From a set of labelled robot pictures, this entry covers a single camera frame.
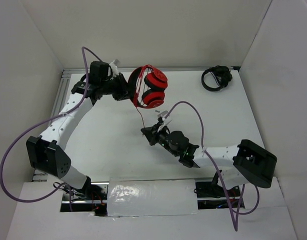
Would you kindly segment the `red black headphones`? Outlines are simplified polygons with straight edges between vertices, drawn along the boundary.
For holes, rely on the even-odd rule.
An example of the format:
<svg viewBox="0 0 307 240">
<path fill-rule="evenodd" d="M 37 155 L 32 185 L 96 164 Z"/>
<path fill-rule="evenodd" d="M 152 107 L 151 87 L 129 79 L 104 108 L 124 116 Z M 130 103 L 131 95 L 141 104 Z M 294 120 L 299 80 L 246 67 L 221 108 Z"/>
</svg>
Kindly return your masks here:
<svg viewBox="0 0 307 240">
<path fill-rule="evenodd" d="M 136 68 L 128 78 L 130 100 L 136 108 L 153 109 L 164 103 L 168 78 L 150 64 Z"/>
</svg>

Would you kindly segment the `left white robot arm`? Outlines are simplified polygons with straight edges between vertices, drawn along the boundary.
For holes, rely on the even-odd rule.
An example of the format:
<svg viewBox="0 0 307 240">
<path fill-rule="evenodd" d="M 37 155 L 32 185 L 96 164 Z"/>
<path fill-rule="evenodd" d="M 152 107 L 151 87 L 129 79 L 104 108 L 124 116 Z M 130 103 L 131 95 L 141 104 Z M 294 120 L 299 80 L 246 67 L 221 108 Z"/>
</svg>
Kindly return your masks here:
<svg viewBox="0 0 307 240">
<path fill-rule="evenodd" d="M 68 184 L 82 200 L 102 189 L 73 166 L 65 149 L 79 122 L 102 96 L 111 95 L 118 101 L 128 99 L 128 83 L 118 71 L 118 64 L 117 59 L 111 63 L 93 61 L 89 73 L 73 86 L 59 118 L 38 137 L 30 136 L 26 141 L 30 165 Z"/>
</svg>

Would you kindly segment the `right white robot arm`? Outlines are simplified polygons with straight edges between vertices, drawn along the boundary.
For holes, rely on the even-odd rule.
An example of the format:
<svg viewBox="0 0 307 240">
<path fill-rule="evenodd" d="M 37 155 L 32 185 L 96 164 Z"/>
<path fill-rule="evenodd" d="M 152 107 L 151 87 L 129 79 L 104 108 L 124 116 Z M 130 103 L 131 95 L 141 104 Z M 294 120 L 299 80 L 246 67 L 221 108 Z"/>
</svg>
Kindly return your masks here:
<svg viewBox="0 0 307 240">
<path fill-rule="evenodd" d="M 243 139 L 232 146 L 203 148 L 190 143 L 181 131 L 169 131 L 166 126 L 161 128 L 156 124 L 140 131 L 151 146 L 162 146 L 187 168 L 208 167 L 215 163 L 222 178 L 211 185 L 217 196 L 244 184 L 263 189 L 272 185 L 277 157 L 251 140 Z"/>
</svg>

